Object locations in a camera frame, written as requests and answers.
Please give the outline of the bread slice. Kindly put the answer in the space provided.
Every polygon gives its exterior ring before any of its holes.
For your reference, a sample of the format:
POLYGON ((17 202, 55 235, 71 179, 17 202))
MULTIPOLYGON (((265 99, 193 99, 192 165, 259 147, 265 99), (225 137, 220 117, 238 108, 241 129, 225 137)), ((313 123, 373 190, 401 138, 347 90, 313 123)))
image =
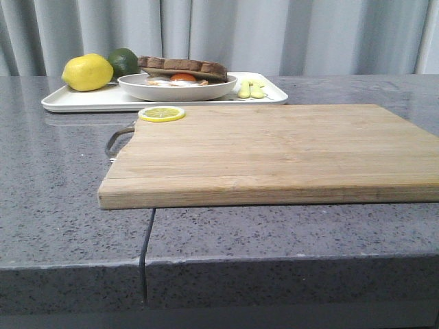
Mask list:
POLYGON ((142 71, 153 77, 171 77, 178 73, 186 73, 193 75, 198 79, 205 79, 214 82, 226 82, 228 78, 227 68, 217 62, 161 58, 156 56, 139 56, 137 63, 142 71))

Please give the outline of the white round plate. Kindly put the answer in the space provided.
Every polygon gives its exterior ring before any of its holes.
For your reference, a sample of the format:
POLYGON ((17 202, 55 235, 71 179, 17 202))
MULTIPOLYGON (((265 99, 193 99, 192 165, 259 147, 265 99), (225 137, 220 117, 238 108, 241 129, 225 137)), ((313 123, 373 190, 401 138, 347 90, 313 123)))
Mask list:
POLYGON ((171 86, 164 77, 155 79, 148 74, 140 73, 120 77, 118 82, 125 93, 138 99, 155 102, 188 102, 208 101, 230 93, 237 83, 237 77, 228 75, 227 82, 222 83, 171 86))

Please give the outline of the white rectangular tray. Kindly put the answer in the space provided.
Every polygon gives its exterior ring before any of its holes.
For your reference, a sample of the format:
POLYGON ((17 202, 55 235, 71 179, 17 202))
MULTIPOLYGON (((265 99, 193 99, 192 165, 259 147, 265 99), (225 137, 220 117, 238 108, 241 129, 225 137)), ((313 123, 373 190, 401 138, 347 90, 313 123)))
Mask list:
POLYGON ((285 104, 288 95, 278 86, 260 73, 231 72, 237 83, 226 95, 207 101, 157 102, 137 99, 123 91, 118 84, 109 84, 98 90, 78 92, 69 86, 63 86, 42 99, 44 109, 50 112, 132 112, 150 106, 207 106, 207 105, 254 105, 254 104, 285 104), (265 97, 261 99, 240 99, 237 93, 241 80, 258 80, 263 84, 265 97))

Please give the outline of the wooden cutting board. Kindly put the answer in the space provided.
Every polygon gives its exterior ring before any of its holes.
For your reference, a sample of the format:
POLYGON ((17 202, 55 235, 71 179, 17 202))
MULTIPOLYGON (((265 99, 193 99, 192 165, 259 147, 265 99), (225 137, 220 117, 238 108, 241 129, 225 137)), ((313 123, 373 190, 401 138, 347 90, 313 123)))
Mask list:
POLYGON ((101 208, 435 202, 438 138, 373 104, 186 107, 138 120, 101 208))

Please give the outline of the left yellow small utensil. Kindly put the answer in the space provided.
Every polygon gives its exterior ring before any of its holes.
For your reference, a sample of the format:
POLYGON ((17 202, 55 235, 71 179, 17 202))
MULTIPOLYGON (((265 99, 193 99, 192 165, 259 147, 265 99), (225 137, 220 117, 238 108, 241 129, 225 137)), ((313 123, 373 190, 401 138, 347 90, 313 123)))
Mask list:
POLYGON ((251 87, 252 82, 249 80, 242 80, 241 81, 241 85, 240 88, 238 90, 237 96, 240 99, 247 99, 250 98, 251 96, 251 91, 250 91, 250 87, 251 87))

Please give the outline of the yellow small utensil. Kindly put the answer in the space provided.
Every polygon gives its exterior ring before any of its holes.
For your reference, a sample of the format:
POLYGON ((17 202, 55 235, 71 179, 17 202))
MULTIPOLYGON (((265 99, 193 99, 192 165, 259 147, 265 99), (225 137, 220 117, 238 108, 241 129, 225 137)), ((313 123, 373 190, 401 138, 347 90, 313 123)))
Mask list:
POLYGON ((250 91, 250 87, 251 87, 252 82, 249 80, 242 80, 241 81, 241 85, 240 88, 238 90, 237 96, 240 99, 247 99, 250 98, 251 96, 251 91, 250 91))
POLYGON ((263 99, 265 97, 264 86, 265 84, 262 80, 251 80, 250 96, 254 99, 263 99))

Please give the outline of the yellow lemon slice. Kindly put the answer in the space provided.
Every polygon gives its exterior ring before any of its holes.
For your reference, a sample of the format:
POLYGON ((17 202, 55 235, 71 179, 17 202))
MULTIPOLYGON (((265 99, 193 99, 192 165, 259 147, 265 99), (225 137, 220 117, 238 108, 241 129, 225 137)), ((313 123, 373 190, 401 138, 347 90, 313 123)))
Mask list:
POLYGON ((184 109, 175 106, 154 106, 138 112, 138 118, 153 123, 176 121, 185 115, 184 109))

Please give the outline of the right yellow small utensil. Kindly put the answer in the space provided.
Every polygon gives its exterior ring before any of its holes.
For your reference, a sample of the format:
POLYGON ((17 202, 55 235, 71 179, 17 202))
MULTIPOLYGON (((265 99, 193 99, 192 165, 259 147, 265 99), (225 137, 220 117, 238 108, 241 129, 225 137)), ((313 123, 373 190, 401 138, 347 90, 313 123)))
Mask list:
POLYGON ((263 99, 265 97, 264 86, 265 84, 262 80, 251 80, 250 96, 254 99, 263 99))

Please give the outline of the fried egg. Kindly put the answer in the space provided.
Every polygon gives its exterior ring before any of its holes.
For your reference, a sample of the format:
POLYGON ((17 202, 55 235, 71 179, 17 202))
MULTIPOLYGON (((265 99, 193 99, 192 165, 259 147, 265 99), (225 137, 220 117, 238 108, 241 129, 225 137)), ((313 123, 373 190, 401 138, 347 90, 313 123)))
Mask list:
POLYGON ((188 73, 177 73, 171 76, 149 76, 145 82, 149 86, 207 86, 208 80, 198 80, 194 75, 188 73))

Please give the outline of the green lime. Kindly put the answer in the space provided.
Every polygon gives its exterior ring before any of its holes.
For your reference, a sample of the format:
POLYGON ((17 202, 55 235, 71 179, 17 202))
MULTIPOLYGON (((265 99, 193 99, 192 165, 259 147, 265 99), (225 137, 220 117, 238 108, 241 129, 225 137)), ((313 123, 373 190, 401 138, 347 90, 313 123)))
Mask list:
POLYGON ((140 73, 138 57, 128 48, 113 50, 107 57, 113 67, 113 79, 117 80, 124 75, 140 73))

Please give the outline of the grey curtain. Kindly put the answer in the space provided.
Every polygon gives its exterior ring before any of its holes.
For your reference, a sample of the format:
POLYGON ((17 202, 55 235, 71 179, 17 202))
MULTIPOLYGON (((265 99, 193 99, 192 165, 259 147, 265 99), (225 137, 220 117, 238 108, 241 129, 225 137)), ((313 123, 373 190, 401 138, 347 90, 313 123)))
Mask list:
POLYGON ((119 47, 266 75, 436 74, 438 2, 1 2, 4 76, 119 47))

